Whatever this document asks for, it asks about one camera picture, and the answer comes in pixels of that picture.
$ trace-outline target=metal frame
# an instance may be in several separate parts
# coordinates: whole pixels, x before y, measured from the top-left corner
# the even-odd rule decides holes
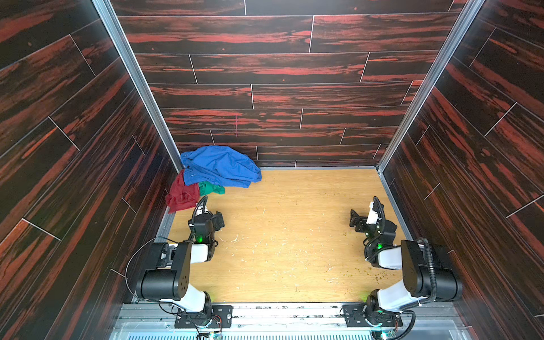
[[[350,169],[372,169],[376,170],[375,166],[262,166],[261,170],[350,170]]]
[[[397,215],[397,219],[399,220],[399,223],[400,223],[400,228],[404,232],[404,237],[406,237],[407,240],[413,241],[412,234],[410,233],[410,230],[408,229],[408,225],[404,221],[403,215],[400,213],[399,206],[397,205],[397,202],[395,201],[395,198],[393,197],[393,193],[391,192],[391,189],[387,185],[387,181],[385,180],[384,175],[378,172],[378,176],[380,177],[381,184],[383,185],[385,193],[387,194],[387,198],[389,198],[389,202],[391,202],[393,211],[395,211],[395,215]]]
[[[348,339],[372,339],[374,327],[347,328],[341,308],[356,302],[283,302],[283,303],[238,303],[232,305],[232,327],[223,330],[224,336],[245,337],[246,340],[324,340],[342,337]],[[414,330],[449,331],[452,339],[465,339],[466,327],[451,302],[436,302],[414,308],[417,321]],[[141,302],[124,304],[113,327],[111,339],[125,340],[142,336],[142,339],[168,339],[172,336],[194,337],[194,329],[175,329],[175,316],[164,313],[156,304]],[[409,317],[403,319],[409,323]]]
[[[106,30],[108,31],[108,34],[112,39],[113,45],[117,49],[123,64],[127,68],[128,74],[132,78],[134,86],[136,87],[136,91],[138,91],[138,94],[144,102],[144,106],[147,109],[155,128],[157,128],[157,132],[159,133],[159,136],[162,139],[163,144],[166,147],[170,158],[172,159],[172,162],[174,163],[176,171],[179,173],[183,169],[180,159],[180,152],[178,151],[176,143],[172,138],[172,134],[170,134],[168,126],[166,126],[166,122],[160,113],[159,106],[153,97],[153,93],[151,93],[151,89],[145,80],[144,74],[142,73],[140,65],[136,60],[136,56],[128,43],[127,36],[121,27],[121,23],[117,19],[117,15],[115,14],[111,2],[109,0],[92,0],[92,3],[98,11],[98,15],[100,16],[100,19],[102,19],[102,23],[106,27]]]
[[[378,162],[379,174],[383,173],[387,164],[391,160],[391,157],[393,157],[393,154],[399,147],[404,135],[410,128],[410,125],[412,125],[414,119],[419,113],[419,110],[421,110],[423,107],[425,100],[427,100],[427,97],[438,81],[438,78],[440,78],[442,71],[444,71],[450,58],[453,56],[453,52],[455,52],[459,43],[467,33],[468,28],[474,21],[474,18],[476,18],[476,14],[484,4],[484,1],[485,0],[468,0],[467,4],[461,11],[461,14],[459,15],[457,21],[455,21],[452,30],[446,38],[444,45],[442,45],[442,48],[436,56],[435,62],[432,64],[429,72],[423,80],[423,83],[421,84],[421,87],[417,91],[416,96],[408,107],[399,128],[393,135],[393,139],[389,143],[389,146],[385,150],[381,160]]]

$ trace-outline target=black cable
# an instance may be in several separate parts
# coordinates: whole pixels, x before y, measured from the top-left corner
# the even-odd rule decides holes
[[[408,327],[406,328],[406,330],[399,336],[395,336],[394,338],[391,338],[389,340],[401,340],[402,338],[404,338],[405,336],[408,335],[408,333],[410,333],[410,331],[412,330],[413,326],[415,325],[416,323],[416,314],[414,313],[414,311],[411,311],[411,310],[407,310],[407,311],[404,311],[403,313],[408,313],[408,314],[411,314],[412,315],[412,319],[410,320],[410,324],[408,325]]]
[[[127,267],[125,268],[125,284],[127,285],[127,289],[128,291],[132,294],[132,296],[134,296],[135,298],[137,298],[138,300],[142,300],[142,301],[147,301],[147,302],[159,302],[157,300],[150,300],[150,299],[144,299],[144,298],[140,298],[138,297],[136,294],[134,294],[134,292],[132,292],[130,286],[128,285],[128,266],[131,264],[131,261],[132,259],[136,256],[136,254],[142,250],[143,247],[145,247],[147,244],[149,244],[149,242],[152,242],[158,238],[164,238],[168,241],[172,241],[174,243],[179,243],[179,242],[176,242],[174,240],[171,240],[169,239],[168,237],[164,237],[164,236],[157,236],[157,237],[153,237],[152,239],[150,239],[149,241],[147,241],[146,243],[144,243],[144,245],[142,245],[140,248],[138,248],[138,250],[136,252],[134,252],[134,254],[132,254],[132,257],[128,260],[128,263],[127,263]]]
[[[165,309],[163,308],[163,306],[160,305],[160,301],[158,301],[157,303],[159,304],[160,309],[162,309],[163,312],[165,312],[165,313],[167,313],[167,314],[178,315],[178,314],[180,313],[180,312],[177,312],[177,313],[173,313],[173,312],[172,312],[172,313],[171,313],[171,312],[165,310]]]
[[[385,227],[385,212],[384,207],[381,205],[380,199],[374,196],[374,207],[377,209],[378,217],[380,218],[380,226]]]
[[[376,258],[376,256],[378,256],[378,254],[381,253],[382,251],[389,250],[389,249],[395,249],[395,248],[397,248],[397,247],[395,247],[395,246],[393,246],[393,247],[383,247],[382,249],[378,249],[377,252],[372,254],[372,256],[367,257],[365,260],[372,263],[372,261]]]
[[[427,262],[427,270],[429,272],[429,279],[431,281],[431,295],[428,298],[425,298],[419,301],[414,301],[404,306],[401,306],[399,308],[401,312],[407,308],[412,308],[419,305],[425,305],[436,300],[436,294],[437,294],[436,273],[435,273],[435,264],[434,264],[434,261],[432,260],[431,246],[429,244],[429,241],[426,238],[418,238],[416,242],[417,243],[423,242],[423,253],[424,253],[423,255],[425,257],[425,261]]]

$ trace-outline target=red wood grain wall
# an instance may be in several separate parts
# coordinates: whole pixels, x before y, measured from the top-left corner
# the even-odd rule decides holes
[[[0,3],[0,51],[0,338],[107,338],[173,165],[90,0]]]
[[[376,165],[463,1],[112,0],[179,150]]]
[[[480,339],[544,338],[544,2],[487,0],[384,174]]]

